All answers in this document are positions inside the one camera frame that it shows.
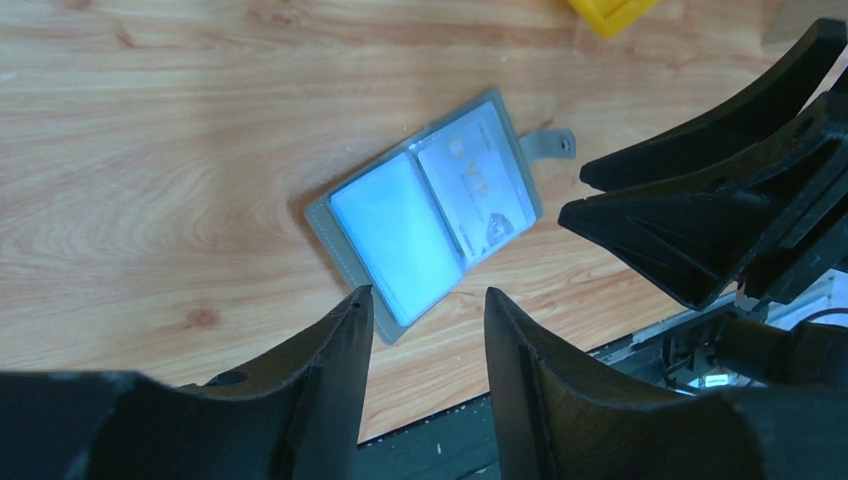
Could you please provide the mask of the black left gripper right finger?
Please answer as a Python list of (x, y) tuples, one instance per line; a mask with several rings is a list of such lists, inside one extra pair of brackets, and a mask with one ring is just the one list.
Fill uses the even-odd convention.
[(717, 362), (751, 388), (682, 395), (592, 358), (504, 292), (484, 309), (490, 394), (508, 402), (506, 479), (843, 479), (847, 331), (730, 317)]

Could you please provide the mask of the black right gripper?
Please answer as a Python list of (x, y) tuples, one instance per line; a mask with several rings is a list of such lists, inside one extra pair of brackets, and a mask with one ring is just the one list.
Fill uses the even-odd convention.
[(792, 302), (847, 263), (847, 74), (784, 126), (846, 45), (844, 21), (818, 19), (719, 106), (585, 164), (583, 183), (620, 191), (565, 205), (560, 225), (691, 309), (734, 281)]

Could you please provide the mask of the white VIP card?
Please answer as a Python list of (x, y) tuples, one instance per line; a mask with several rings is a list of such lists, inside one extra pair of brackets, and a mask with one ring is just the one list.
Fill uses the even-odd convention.
[(504, 125), (488, 101), (425, 141), (418, 161), (470, 268), (536, 220)]

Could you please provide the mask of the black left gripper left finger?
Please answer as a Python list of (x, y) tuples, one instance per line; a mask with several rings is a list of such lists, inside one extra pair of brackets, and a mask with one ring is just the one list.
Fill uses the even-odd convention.
[(5, 372), (5, 479), (349, 479), (372, 294), (203, 385), (131, 371)]

